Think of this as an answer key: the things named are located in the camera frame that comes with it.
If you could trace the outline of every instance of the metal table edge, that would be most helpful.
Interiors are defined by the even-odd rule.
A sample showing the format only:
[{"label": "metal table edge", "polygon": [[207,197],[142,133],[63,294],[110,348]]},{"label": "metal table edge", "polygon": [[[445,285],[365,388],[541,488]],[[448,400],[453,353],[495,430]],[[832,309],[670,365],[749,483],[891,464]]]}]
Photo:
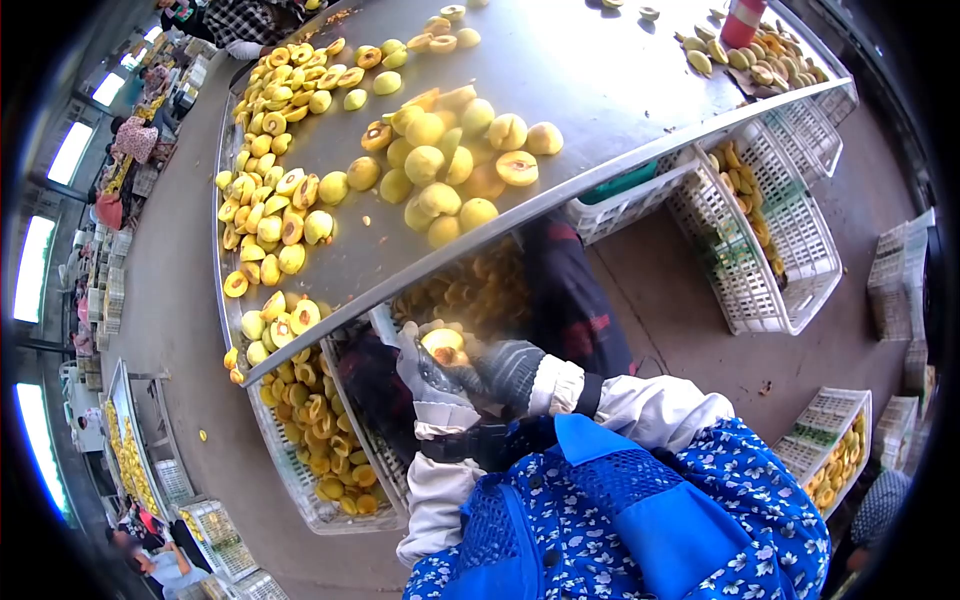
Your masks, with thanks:
[{"label": "metal table edge", "polygon": [[[214,177],[216,177],[217,173],[219,172],[218,170],[220,169],[221,159],[223,158],[224,135],[227,134],[227,122],[229,117],[230,97],[228,94],[227,99],[224,101],[224,118],[223,122],[220,124],[220,139],[217,143],[217,155],[214,159],[215,162],[213,163]],[[230,350],[230,348],[233,346],[233,342],[230,340],[230,328],[227,318],[227,300],[224,298],[224,274],[221,270],[220,262],[220,220],[217,219],[217,213],[220,209],[220,206],[218,206],[220,203],[220,190],[217,188],[216,184],[214,184],[210,192],[213,195],[213,223],[211,225],[213,227],[213,273],[217,276],[216,280],[213,282],[213,286],[217,297],[217,309],[220,311],[220,330],[224,334],[224,344],[227,345],[227,350]]]},{"label": "metal table edge", "polygon": [[[516,208],[503,213],[497,219],[480,228],[470,231],[462,237],[457,238],[453,242],[444,246],[441,252],[438,251],[428,254],[403,271],[400,271],[399,273],[385,279],[384,281],[373,286],[373,288],[370,290],[349,301],[344,306],[341,306],[335,310],[332,315],[326,319],[323,319],[313,327],[307,329],[292,342],[272,353],[262,363],[250,369],[250,371],[246,374],[244,382],[240,385],[243,388],[249,387],[254,381],[259,380],[266,373],[276,369],[276,367],[278,367],[282,362],[293,358],[304,349],[317,343],[317,341],[323,338],[323,336],[336,331],[340,327],[347,324],[347,322],[351,319],[355,319],[368,310],[374,308],[377,304],[388,299],[390,296],[394,295],[396,292],[399,292],[406,286],[441,269],[443,265],[447,264],[451,260],[460,258],[468,252],[490,242],[494,238],[518,228],[524,223],[541,216],[541,214],[547,212],[551,208],[561,205],[562,203],[590,190],[590,188],[603,183],[604,181],[611,180],[636,168],[638,165],[653,160],[659,156],[663,156],[687,144],[696,142],[710,133],[727,129],[748,119],[757,117],[764,112],[773,110],[774,108],[778,108],[791,102],[800,100],[801,98],[812,96],[814,94],[846,84],[853,84],[852,78],[845,77],[842,79],[834,79],[822,84],[816,84],[801,89],[792,90],[772,98],[766,98],[757,102],[753,102],[742,108],[737,108],[735,110],[716,115],[710,119],[701,121],[699,125],[691,125],[683,130],[672,132],[668,135],[660,137],[648,144],[630,151],[625,155],[618,156],[617,158],[597,165],[596,167],[586,170],[576,177],[545,190],[538,196],[535,196],[523,204],[520,204]],[[225,110],[224,122],[222,124],[223,131],[226,130],[228,124],[227,119],[228,112]],[[218,148],[218,158],[220,153],[221,149]],[[226,348],[229,350],[232,346],[232,342],[229,336],[225,299],[223,290],[221,289],[223,278],[220,276],[220,240],[219,235],[217,235],[217,191],[215,186],[213,198],[213,248],[217,263],[217,296],[221,313],[221,327],[224,330]]]}]

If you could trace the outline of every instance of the dark pants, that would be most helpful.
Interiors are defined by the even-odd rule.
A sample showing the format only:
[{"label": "dark pants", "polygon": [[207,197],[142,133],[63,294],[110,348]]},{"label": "dark pants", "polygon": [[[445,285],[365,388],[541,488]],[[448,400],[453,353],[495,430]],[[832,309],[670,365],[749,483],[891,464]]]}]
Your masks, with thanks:
[{"label": "dark pants", "polygon": [[170,114],[170,111],[167,110],[167,107],[160,107],[154,113],[154,125],[157,123],[162,123],[167,126],[167,129],[170,132],[175,132],[180,123],[177,122],[177,119]]},{"label": "dark pants", "polygon": [[530,288],[530,342],[605,379],[634,374],[627,338],[564,214],[547,213],[520,233]]}]

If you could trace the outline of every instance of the gray knit glove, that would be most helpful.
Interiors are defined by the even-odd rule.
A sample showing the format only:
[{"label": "gray knit glove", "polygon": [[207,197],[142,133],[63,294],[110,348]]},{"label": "gray knit glove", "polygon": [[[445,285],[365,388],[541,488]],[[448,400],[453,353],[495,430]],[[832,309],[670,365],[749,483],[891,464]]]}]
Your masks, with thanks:
[{"label": "gray knit glove", "polygon": [[[491,400],[511,407],[516,417],[522,417],[529,412],[530,392],[544,356],[546,352],[530,342],[505,340],[487,346],[482,354],[472,358],[472,364]],[[458,378],[464,387],[472,387],[462,373],[458,373]]]},{"label": "gray knit glove", "polygon": [[413,322],[405,324],[396,336],[400,347],[396,373],[410,389],[419,422],[467,429],[480,420],[480,415],[456,378],[447,375],[420,343],[421,335],[443,326],[443,321],[423,327]]}]

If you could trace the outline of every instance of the plastic basket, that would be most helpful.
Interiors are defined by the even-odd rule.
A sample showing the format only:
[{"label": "plastic basket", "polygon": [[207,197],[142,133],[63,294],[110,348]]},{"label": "plastic basket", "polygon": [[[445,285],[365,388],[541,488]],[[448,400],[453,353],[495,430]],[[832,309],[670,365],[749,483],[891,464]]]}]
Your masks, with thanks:
[{"label": "plastic basket", "polygon": [[120,318],[113,318],[110,315],[105,315],[105,318],[101,322],[100,330],[107,335],[116,335],[120,333]]},{"label": "plastic basket", "polygon": [[[331,354],[324,353],[324,355],[331,371],[336,374],[336,357],[339,357],[339,354],[334,349]],[[396,498],[396,492],[391,489],[395,486],[393,479],[384,477],[384,467],[377,454],[377,452],[385,451],[393,454],[393,451],[389,447],[386,450],[383,449],[386,447],[386,443],[382,439],[377,442],[371,441],[371,438],[379,438],[379,436],[371,432],[365,424],[357,422],[350,407],[350,400],[344,395],[339,381],[337,381],[337,389],[344,406],[348,409],[347,414],[353,425],[353,431],[359,438],[360,445],[366,452],[384,492],[391,499],[392,506],[381,506],[373,515],[350,516],[341,511],[336,503],[326,502],[317,497],[314,493],[314,488],[318,483],[317,477],[310,472],[307,465],[297,458],[297,447],[287,440],[283,432],[283,423],[276,419],[273,410],[260,401],[261,387],[262,383],[256,381],[248,388],[253,414],[256,416],[256,422],[260,427],[260,433],[267,450],[270,452],[271,458],[274,459],[276,471],[310,531],[324,536],[393,531],[406,526],[406,508],[404,504],[400,504],[399,498]],[[405,486],[406,470],[402,472],[402,481]]]},{"label": "plastic basket", "polygon": [[932,213],[880,236],[867,278],[867,294],[881,340],[924,340],[926,228]]},{"label": "plastic basket", "polygon": [[833,177],[843,140],[813,100],[802,98],[763,115],[770,133],[793,160],[807,185]]},{"label": "plastic basket", "polygon": [[873,452],[885,468],[903,469],[906,465],[919,405],[917,396],[891,396],[883,409],[876,424]]},{"label": "plastic basket", "polygon": [[[871,429],[874,415],[871,391],[820,388],[820,391],[817,392],[817,395],[797,419],[794,429],[772,447],[774,453],[793,473],[797,481],[801,485],[806,485],[827,461],[830,452],[842,441],[843,434],[851,426],[857,413],[861,411],[863,411],[867,423],[864,429],[863,455],[860,458],[859,466],[847,480],[843,490],[836,494],[833,504],[824,512],[824,518],[828,518],[833,513],[843,497],[850,491],[870,458],[873,438]],[[803,435],[799,433],[798,425],[816,428],[824,438],[814,439],[809,435]]]},{"label": "plastic basket", "polygon": [[689,163],[675,165],[674,159],[661,159],[653,179],[641,183],[597,204],[584,204],[574,198],[564,205],[570,224],[584,244],[589,245],[607,237],[629,224],[653,212],[684,175],[694,168]]},{"label": "plastic basket", "polygon": [[687,147],[678,158],[697,164],[667,205],[700,255],[734,334],[798,335],[840,281],[840,255],[800,173],[766,128],[753,121],[714,143],[729,138],[737,140],[741,160],[754,169],[765,198],[761,210],[783,260],[785,289],[777,288],[746,216],[699,146]]},{"label": "plastic basket", "polygon": [[130,244],[133,242],[133,234],[129,231],[117,231],[113,234],[113,242],[110,244],[110,253],[126,256],[130,250]]},{"label": "plastic basket", "polygon": [[102,392],[104,390],[104,379],[98,372],[89,372],[84,376],[86,388],[90,392]]},{"label": "plastic basket", "polygon": [[817,104],[833,127],[838,127],[860,104],[853,84],[829,89],[817,97]]},{"label": "plastic basket", "polygon": [[204,538],[197,540],[197,545],[216,574],[236,583],[259,568],[219,500],[204,500],[181,509],[200,528]]},{"label": "plastic basket", "polygon": [[97,288],[86,288],[86,315],[91,321],[104,319],[104,293]]},{"label": "plastic basket", "polygon": [[193,488],[177,461],[157,461],[154,463],[154,470],[167,504],[180,504],[182,500],[193,497]]},{"label": "plastic basket", "polygon": [[360,443],[367,456],[370,457],[370,464],[376,472],[377,480],[380,481],[383,491],[390,498],[396,510],[397,520],[399,521],[397,529],[399,529],[405,527],[407,520],[410,518],[410,504],[407,502],[407,494],[410,493],[410,487],[407,485],[407,468],[409,465],[404,464],[396,456],[394,450],[390,448],[390,445],[382,436],[367,426],[362,408],[346,393],[343,382],[340,381],[337,367],[347,346],[347,338],[343,331],[338,333],[337,339],[326,338],[321,340],[321,347],[324,349],[324,356],[326,356],[326,362],[330,367],[333,382],[337,386],[337,393],[344,402],[350,421],[354,423],[354,426],[359,425],[365,433],[364,436],[360,436]]},{"label": "plastic basket", "polygon": [[109,269],[113,269],[113,268],[116,268],[116,267],[122,267],[122,266],[123,266],[124,258],[126,258],[126,256],[124,256],[123,254],[114,254],[114,253],[111,253],[111,254],[107,257],[107,267],[108,267]]},{"label": "plastic basket", "polygon": [[117,267],[109,269],[107,274],[107,285],[114,290],[123,291],[123,282],[126,275],[127,271],[125,269],[119,269]]},{"label": "plastic basket", "polygon": [[286,600],[289,597],[274,576],[263,569],[229,586],[227,596],[237,600]]}]

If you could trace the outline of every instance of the floral blouse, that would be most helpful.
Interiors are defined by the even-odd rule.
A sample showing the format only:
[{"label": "floral blouse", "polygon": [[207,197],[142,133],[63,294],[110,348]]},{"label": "floral blouse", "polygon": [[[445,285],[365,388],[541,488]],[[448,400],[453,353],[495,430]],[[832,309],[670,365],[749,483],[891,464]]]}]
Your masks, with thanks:
[{"label": "floral blouse", "polygon": [[[827,527],[780,459],[742,420],[719,421],[674,459],[669,466],[721,504],[753,539],[749,551],[731,556],[688,597],[818,596],[830,556]],[[611,516],[565,478],[564,465],[563,456],[530,454],[503,475],[503,483],[520,492],[540,556],[555,552],[561,558],[545,569],[544,597],[655,598],[645,591],[643,573],[612,527]],[[415,564],[404,599],[442,598],[457,571],[461,546]]]}]

